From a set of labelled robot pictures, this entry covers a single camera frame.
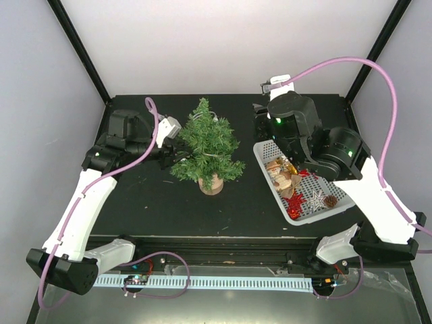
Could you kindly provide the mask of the small green christmas tree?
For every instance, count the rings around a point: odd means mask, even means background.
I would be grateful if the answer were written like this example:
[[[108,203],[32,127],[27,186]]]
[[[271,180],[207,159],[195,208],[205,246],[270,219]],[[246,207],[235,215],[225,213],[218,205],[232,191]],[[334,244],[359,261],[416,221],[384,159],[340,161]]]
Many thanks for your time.
[[[211,110],[208,99],[200,99],[179,136],[191,152],[171,167],[175,178],[196,182],[204,194],[213,196],[223,190],[225,182],[243,174],[245,162],[232,159],[240,142],[228,120]]]

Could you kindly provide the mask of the white ball string lights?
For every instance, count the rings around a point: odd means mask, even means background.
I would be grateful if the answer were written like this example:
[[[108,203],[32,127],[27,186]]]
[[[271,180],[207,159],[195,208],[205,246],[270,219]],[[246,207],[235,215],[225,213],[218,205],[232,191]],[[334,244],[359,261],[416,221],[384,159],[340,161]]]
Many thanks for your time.
[[[218,147],[219,120],[213,111],[193,111],[180,131],[180,138],[192,151],[192,154],[204,157],[221,157]]]

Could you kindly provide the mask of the white plastic perforated basket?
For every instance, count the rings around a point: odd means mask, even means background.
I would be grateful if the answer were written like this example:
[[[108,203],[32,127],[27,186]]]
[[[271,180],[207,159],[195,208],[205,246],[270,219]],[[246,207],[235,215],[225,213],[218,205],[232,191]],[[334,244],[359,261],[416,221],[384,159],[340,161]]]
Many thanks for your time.
[[[292,220],[287,214],[288,204],[285,198],[282,198],[280,193],[277,191],[271,182],[271,178],[267,173],[268,169],[274,167],[280,167],[280,165],[275,161],[276,158],[280,156],[285,156],[273,140],[266,140],[263,142],[258,142],[253,146],[253,152],[256,160],[263,172],[263,175],[273,193],[276,202],[281,209],[283,216],[288,223],[292,225],[304,225],[308,223],[314,223],[322,219],[331,217],[338,213],[343,213],[345,210],[353,207],[355,205],[354,201],[340,188],[335,186],[335,184],[328,182],[326,179],[319,177],[319,179],[314,179],[313,177],[302,178],[300,187],[298,187],[295,193],[302,193],[306,202],[302,205],[301,217],[297,220]],[[338,199],[338,203],[334,208],[319,209],[316,212],[312,212],[308,205],[308,199],[312,197],[313,191],[318,192],[322,190],[325,196],[334,195]]]

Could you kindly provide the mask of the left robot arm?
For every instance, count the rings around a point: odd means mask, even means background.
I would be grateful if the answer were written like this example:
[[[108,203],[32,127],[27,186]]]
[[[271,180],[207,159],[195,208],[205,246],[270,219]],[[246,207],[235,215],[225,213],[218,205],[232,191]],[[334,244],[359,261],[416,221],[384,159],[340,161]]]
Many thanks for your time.
[[[148,118],[131,110],[111,114],[107,131],[86,154],[78,185],[57,227],[42,248],[30,249],[26,257],[40,277],[39,300],[46,284],[83,295],[105,272],[144,264],[144,251],[126,236],[93,250],[87,250],[86,244],[121,172],[146,158],[159,160],[163,168],[182,159],[176,141],[180,129],[178,120],[155,111]]]

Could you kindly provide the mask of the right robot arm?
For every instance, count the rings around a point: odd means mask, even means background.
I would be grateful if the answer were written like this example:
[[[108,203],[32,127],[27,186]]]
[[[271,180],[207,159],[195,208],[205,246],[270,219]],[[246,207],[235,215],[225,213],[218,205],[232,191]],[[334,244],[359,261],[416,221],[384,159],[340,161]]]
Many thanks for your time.
[[[426,217],[397,197],[358,132],[323,128],[314,101],[293,90],[253,109],[258,139],[272,140],[296,169],[310,171],[343,190],[367,218],[322,237],[306,256],[311,270],[322,272],[352,257],[380,263],[415,259],[420,251],[414,235]]]

